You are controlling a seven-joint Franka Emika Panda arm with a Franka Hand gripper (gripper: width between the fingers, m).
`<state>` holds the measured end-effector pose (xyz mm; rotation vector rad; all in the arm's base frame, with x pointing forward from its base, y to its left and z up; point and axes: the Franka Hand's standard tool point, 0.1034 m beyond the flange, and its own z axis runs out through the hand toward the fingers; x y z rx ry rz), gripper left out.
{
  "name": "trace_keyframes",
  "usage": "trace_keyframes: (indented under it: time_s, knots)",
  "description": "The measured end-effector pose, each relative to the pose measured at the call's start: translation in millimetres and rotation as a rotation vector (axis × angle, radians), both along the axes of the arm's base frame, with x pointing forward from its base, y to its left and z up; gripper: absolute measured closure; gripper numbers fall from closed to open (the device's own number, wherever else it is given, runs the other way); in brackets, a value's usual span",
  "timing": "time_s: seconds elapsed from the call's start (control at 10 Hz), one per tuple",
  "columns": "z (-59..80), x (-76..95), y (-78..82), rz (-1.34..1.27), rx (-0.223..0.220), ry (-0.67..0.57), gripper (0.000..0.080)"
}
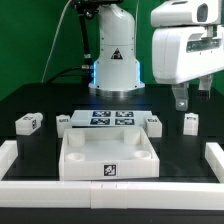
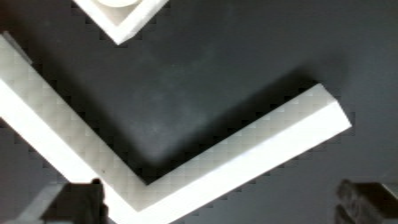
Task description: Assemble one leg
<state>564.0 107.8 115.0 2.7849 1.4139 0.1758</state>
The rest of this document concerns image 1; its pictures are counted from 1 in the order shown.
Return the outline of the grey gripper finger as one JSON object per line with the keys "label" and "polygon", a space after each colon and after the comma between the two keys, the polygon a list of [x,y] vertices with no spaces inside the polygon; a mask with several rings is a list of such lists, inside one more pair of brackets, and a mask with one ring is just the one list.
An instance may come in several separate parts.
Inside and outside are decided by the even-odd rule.
{"label": "grey gripper finger", "polygon": [[212,87],[213,76],[206,75],[200,78],[198,95],[200,99],[209,99]]}
{"label": "grey gripper finger", "polygon": [[172,92],[175,97],[175,106],[178,111],[186,111],[188,109],[188,84],[181,83],[172,86]]}

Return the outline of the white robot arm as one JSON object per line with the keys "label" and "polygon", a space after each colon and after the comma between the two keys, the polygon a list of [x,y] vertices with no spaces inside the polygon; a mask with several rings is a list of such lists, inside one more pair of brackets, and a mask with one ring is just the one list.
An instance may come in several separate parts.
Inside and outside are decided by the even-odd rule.
{"label": "white robot arm", "polygon": [[[80,22],[99,17],[100,54],[90,63],[91,93],[125,97],[145,88],[135,55],[137,20],[119,7],[124,0],[72,0]],[[166,0],[152,10],[152,73],[169,84],[176,109],[188,109],[188,83],[210,98],[213,74],[224,70],[224,0]]]}

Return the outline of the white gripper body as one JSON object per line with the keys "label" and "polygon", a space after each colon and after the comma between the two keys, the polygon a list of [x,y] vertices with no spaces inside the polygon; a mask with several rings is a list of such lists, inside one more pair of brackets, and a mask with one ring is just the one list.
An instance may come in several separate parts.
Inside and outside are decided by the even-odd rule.
{"label": "white gripper body", "polygon": [[160,84],[180,84],[224,70],[224,27],[159,28],[152,39],[152,70]]}

